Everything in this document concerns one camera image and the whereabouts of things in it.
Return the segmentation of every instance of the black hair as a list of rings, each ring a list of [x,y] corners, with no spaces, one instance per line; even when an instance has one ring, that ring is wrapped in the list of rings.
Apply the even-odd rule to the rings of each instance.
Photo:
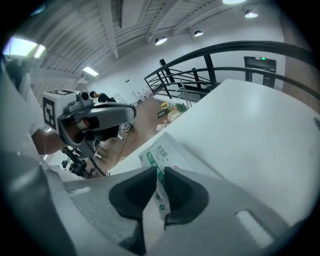
[[[90,97],[91,97],[91,98],[93,98],[93,97],[94,97],[94,95],[95,95],[95,93],[96,93],[96,92],[95,92],[94,90],[93,90],[93,91],[91,91],[91,92],[90,92]]]

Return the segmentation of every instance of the white tabletop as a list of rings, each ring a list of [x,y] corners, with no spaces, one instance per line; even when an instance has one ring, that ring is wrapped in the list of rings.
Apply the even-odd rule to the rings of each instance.
[[[138,155],[165,131],[293,225],[306,217],[319,186],[314,118],[320,116],[285,93],[227,79],[110,173],[140,168]]]

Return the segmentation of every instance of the black shirt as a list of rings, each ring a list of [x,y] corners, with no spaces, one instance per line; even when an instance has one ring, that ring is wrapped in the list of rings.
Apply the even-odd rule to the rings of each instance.
[[[106,94],[100,93],[98,97],[98,102],[116,102],[115,99],[109,98]]]

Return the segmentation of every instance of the green plant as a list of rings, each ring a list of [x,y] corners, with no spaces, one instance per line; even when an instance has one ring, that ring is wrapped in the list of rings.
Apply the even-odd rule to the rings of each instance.
[[[184,103],[177,103],[175,104],[175,106],[176,106],[176,110],[178,110],[179,112],[187,111],[187,106]]]

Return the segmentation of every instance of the black railing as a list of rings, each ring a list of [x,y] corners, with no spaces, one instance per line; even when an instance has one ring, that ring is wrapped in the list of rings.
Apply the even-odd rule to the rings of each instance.
[[[287,43],[273,41],[235,41],[216,44],[193,51],[169,62],[168,64],[165,63],[165,61],[162,59],[160,60],[162,67],[147,75],[144,78],[144,80],[150,87],[154,95],[158,94],[169,96],[170,99],[172,97],[178,98],[178,96],[173,95],[172,93],[170,94],[170,92],[176,92],[177,90],[169,88],[171,85],[178,85],[178,87],[181,88],[182,81],[185,90],[188,94],[198,94],[200,98],[203,98],[206,94],[208,94],[211,90],[215,89],[220,84],[219,82],[217,82],[215,71],[250,72],[261,74],[274,80],[278,79],[284,81],[304,90],[305,92],[315,97],[317,100],[320,100],[320,94],[311,89],[310,87],[280,74],[245,67],[213,66],[211,54],[232,51],[261,51],[280,54],[300,60],[318,69],[318,66],[316,65],[316,62],[313,57],[313,53],[300,47]],[[192,70],[188,71],[181,71],[171,68],[172,66],[198,57],[204,57],[206,64],[205,68],[193,68]],[[209,79],[199,76],[199,72],[207,72]]]

